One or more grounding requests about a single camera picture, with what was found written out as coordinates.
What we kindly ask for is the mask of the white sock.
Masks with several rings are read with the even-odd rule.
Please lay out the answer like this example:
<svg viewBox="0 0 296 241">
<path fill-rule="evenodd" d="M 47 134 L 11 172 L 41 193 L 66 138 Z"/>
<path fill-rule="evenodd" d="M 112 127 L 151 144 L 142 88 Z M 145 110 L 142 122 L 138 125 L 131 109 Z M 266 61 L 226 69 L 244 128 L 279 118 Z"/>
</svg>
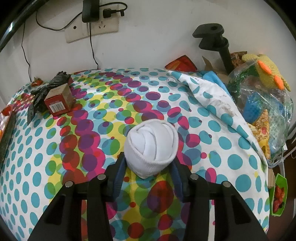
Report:
<svg viewBox="0 0 296 241">
<path fill-rule="evenodd" d="M 179 136 L 166 120 L 151 119 L 134 126 L 127 134 L 124 155 L 128 167 L 146 179 L 165 169 L 177 156 Z"/>
</svg>

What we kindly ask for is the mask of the green snack packet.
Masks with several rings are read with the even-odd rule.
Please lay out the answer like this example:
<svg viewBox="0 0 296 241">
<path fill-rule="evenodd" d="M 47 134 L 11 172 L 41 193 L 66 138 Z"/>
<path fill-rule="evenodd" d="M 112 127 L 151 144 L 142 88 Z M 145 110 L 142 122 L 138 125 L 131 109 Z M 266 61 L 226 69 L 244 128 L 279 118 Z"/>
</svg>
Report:
<svg viewBox="0 0 296 241">
<path fill-rule="evenodd" d="M 287 202 L 287 179 L 280 173 L 275 176 L 275 185 L 269 190 L 270 214 L 281 216 Z"/>
</svg>

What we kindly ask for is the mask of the black power adapter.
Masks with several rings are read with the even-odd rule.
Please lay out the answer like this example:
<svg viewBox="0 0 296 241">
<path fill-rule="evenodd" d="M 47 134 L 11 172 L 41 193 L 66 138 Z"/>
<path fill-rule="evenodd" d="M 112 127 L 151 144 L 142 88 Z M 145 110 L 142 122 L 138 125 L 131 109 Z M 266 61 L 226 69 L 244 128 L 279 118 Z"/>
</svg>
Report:
<svg viewBox="0 0 296 241">
<path fill-rule="evenodd" d="M 100 0 L 83 0 L 82 21 L 84 23 L 99 20 Z"/>
</svg>

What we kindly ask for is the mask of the red candy wrapper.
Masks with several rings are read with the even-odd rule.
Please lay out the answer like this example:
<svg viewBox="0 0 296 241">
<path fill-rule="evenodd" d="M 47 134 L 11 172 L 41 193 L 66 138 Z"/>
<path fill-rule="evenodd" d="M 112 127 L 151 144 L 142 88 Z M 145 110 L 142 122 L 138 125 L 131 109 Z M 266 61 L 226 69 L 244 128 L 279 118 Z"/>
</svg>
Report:
<svg viewBox="0 0 296 241">
<path fill-rule="evenodd" d="M 43 82 L 43 80 L 41 80 L 41 78 L 35 77 L 34 81 L 31 83 L 31 87 L 37 87 L 37 86 L 42 85 L 43 83 L 44 82 Z"/>
</svg>

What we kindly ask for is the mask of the red snack packet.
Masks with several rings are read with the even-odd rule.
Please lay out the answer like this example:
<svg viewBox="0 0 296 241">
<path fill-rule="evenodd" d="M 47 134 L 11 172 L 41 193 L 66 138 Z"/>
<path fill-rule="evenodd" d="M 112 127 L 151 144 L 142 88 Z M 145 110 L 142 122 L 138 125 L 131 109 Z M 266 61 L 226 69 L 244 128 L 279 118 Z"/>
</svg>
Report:
<svg viewBox="0 0 296 241">
<path fill-rule="evenodd" d="M 197 72 L 196 65 L 191 61 L 187 55 L 180 56 L 179 58 L 171 61 L 165 66 L 167 70 L 181 71 L 181 72 Z"/>
</svg>

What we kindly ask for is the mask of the light blue cloth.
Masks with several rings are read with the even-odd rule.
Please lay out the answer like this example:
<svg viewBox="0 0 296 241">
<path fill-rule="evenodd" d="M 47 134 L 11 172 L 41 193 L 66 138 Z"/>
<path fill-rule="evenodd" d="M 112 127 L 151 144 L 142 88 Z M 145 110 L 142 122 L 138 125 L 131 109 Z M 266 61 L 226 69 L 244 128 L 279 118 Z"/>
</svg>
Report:
<svg viewBox="0 0 296 241">
<path fill-rule="evenodd" d="M 221 81 L 221 79 L 217 76 L 217 74 L 214 71 L 203 70 L 200 73 L 201 73 L 203 79 L 217 84 L 230 96 L 230 93 L 227 90 L 225 84 Z"/>
</svg>

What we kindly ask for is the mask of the black crumpled plastic bag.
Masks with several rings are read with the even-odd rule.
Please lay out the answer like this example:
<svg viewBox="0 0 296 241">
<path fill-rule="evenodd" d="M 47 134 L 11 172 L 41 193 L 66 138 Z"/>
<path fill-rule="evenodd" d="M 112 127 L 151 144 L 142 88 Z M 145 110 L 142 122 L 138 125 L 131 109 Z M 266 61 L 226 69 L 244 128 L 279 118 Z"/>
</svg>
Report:
<svg viewBox="0 0 296 241">
<path fill-rule="evenodd" d="M 33 103 L 30 104 L 27 114 L 27 125 L 34 119 L 36 113 L 43 113 L 48 108 L 45 104 L 45 98 L 51 89 L 59 87 L 63 84 L 68 84 L 71 75 L 67 74 L 65 71 L 60 71 L 56 76 L 47 82 L 46 85 L 31 91 L 31 95 L 34 97 Z"/>
</svg>

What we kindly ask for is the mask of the polka dot bed sheet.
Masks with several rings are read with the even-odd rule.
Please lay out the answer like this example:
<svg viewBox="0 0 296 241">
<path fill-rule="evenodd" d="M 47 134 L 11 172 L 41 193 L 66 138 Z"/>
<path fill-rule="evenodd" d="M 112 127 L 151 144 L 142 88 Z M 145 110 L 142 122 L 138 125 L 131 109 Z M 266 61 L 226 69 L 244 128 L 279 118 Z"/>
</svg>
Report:
<svg viewBox="0 0 296 241">
<path fill-rule="evenodd" d="M 269 228 L 267 162 L 220 80 L 208 74 L 147 68 L 89 70 L 72 75 L 76 101 L 59 117 L 38 113 L 27 123 L 33 88 L 11 98 L 16 126 L 1 169 L 1 218 L 27 240 L 66 181 L 101 174 L 120 152 L 137 150 L 117 200 L 107 206 L 115 240 L 181 240 L 189 206 L 175 196 L 160 161 L 178 132 L 177 157 L 212 183 L 229 181 Z"/>
</svg>

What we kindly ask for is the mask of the clear bag of toys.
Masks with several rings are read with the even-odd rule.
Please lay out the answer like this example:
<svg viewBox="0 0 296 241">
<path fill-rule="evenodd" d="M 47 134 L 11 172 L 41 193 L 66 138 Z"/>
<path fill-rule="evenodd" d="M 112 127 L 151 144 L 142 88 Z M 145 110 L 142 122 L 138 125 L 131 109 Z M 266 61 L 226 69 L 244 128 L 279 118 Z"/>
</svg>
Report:
<svg viewBox="0 0 296 241">
<path fill-rule="evenodd" d="M 255 61 L 248 61 L 229 75 L 227 89 L 245 121 L 258 128 L 256 135 L 267 160 L 282 154 L 293 114 L 293 101 L 285 90 L 263 85 Z"/>
</svg>

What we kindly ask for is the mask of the red and gold cream box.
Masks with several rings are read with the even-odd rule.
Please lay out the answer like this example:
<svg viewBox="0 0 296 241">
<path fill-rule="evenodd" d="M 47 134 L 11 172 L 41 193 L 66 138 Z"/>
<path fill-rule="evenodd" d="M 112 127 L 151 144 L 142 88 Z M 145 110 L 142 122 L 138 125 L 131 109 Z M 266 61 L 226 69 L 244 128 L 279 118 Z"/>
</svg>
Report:
<svg viewBox="0 0 296 241">
<path fill-rule="evenodd" d="M 45 105 L 53 116 L 68 113 L 74 103 L 69 85 L 63 84 L 49 91 L 44 99 Z"/>
</svg>

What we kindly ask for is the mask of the white wall socket plate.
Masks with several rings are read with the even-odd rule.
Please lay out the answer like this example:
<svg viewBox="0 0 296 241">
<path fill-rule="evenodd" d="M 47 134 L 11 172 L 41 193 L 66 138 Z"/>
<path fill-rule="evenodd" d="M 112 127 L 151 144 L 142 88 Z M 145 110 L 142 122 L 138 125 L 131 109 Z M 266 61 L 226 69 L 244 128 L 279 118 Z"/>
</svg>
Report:
<svg viewBox="0 0 296 241">
<path fill-rule="evenodd" d="M 100 18 L 96 22 L 84 23 L 82 17 L 79 16 L 73 23 L 65 29 L 65 39 L 67 43 L 89 37 L 89 27 L 91 27 L 91 35 L 102 35 L 107 33 L 115 33 L 119 30 L 119 13 L 114 13 L 110 18 L 103 18 L 104 9 L 119 9 L 119 5 L 104 6 L 100 9 Z"/>
</svg>

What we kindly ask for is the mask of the black clamp stand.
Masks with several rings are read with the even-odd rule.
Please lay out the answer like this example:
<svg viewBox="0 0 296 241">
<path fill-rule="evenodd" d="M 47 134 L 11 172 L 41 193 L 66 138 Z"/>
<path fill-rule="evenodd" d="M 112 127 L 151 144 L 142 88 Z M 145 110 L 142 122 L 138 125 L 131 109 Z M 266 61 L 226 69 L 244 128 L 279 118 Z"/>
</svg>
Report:
<svg viewBox="0 0 296 241">
<path fill-rule="evenodd" d="M 229 41 L 223 37 L 224 28 L 218 23 L 199 25 L 192 33 L 194 38 L 201 39 L 199 48 L 202 50 L 218 52 L 227 74 L 234 70 L 229 52 Z"/>
</svg>

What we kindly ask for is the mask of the yellow knitted plush toy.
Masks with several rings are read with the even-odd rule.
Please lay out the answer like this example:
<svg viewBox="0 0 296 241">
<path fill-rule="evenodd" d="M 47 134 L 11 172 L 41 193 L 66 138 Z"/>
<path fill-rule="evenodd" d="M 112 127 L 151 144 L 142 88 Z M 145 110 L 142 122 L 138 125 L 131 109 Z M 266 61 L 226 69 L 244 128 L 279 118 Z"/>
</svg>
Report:
<svg viewBox="0 0 296 241">
<path fill-rule="evenodd" d="M 255 68 L 259 75 L 259 79 L 266 88 L 291 91 L 288 82 L 268 56 L 264 54 L 244 54 L 242 56 L 242 61 L 255 62 Z"/>
</svg>

